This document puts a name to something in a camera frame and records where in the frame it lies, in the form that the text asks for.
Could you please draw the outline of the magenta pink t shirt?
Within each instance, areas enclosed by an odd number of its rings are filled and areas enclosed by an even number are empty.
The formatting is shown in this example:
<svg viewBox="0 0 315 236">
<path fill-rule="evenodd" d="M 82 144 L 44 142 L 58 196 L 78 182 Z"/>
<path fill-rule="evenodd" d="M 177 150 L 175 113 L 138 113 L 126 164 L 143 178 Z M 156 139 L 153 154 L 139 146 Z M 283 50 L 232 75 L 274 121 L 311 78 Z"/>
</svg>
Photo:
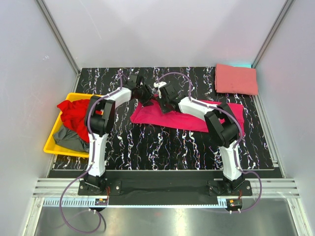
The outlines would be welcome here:
<svg viewBox="0 0 315 236">
<path fill-rule="evenodd" d="M 198 131 L 211 133 L 215 130 L 208 128 L 205 121 L 189 114 L 183 114 L 176 111 L 163 113 L 159 103 L 152 100 L 152 105 L 144 106 L 138 103 L 133 114 L 130 116 L 130 121 L 134 124 L 150 124 L 168 128 Z"/>
</svg>

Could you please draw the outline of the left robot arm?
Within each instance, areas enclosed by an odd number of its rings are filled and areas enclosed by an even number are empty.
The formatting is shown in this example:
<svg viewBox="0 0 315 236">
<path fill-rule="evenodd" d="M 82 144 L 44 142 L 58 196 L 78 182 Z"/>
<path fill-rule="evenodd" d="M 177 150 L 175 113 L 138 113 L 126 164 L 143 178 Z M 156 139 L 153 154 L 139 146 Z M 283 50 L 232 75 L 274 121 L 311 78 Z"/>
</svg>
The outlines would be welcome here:
<svg viewBox="0 0 315 236">
<path fill-rule="evenodd" d="M 90 98 L 84 118 L 90 144 L 89 162 L 83 180 L 93 193 L 100 195 L 106 190 L 106 141 L 114 126 L 116 108 L 133 99 L 150 106 L 153 104 L 152 98 L 144 77 L 137 74 L 131 74 L 126 81 L 121 81 L 121 86 L 115 91 Z"/>
</svg>

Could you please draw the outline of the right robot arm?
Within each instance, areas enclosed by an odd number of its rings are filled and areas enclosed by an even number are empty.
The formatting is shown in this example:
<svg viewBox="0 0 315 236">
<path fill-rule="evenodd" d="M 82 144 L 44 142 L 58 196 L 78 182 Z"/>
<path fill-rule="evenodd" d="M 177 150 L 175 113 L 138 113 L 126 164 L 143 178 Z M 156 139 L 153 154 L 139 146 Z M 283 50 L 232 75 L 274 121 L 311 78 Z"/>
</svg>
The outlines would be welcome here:
<svg viewBox="0 0 315 236">
<path fill-rule="evenodd" d="M 223 162 L 223 180 L 212 190 L 216 194 L 234 195 L 245 181 L 240 167 L 239 141 L 243 136 L 242 128 L 226 103 L 212 105 L 182 95 L 166 82 L 154 83 L 158 89 L 157 101 L 164 113 L 176 111 L 205 121 L 210 142 L 219 147 Z"/>
</svg>

